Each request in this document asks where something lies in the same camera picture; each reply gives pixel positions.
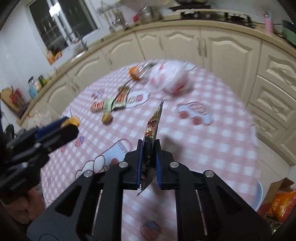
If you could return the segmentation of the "person's left hand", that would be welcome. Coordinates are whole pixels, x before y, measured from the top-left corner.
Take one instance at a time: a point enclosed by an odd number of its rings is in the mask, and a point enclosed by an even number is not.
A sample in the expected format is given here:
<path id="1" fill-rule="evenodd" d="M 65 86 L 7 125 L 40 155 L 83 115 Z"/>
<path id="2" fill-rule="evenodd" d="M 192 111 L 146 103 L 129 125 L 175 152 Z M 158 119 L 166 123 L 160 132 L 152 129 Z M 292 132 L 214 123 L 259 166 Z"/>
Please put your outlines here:
<path id="1" fill-rule="evenodd" d="M 5 210 L 16 221 L 22 224 L 28 224 L 37 219 L 45 211 L 45 203 L 37 187 L 28 191 L 28 193 L 15 200 L 9 205 L 4 205 Z"/>

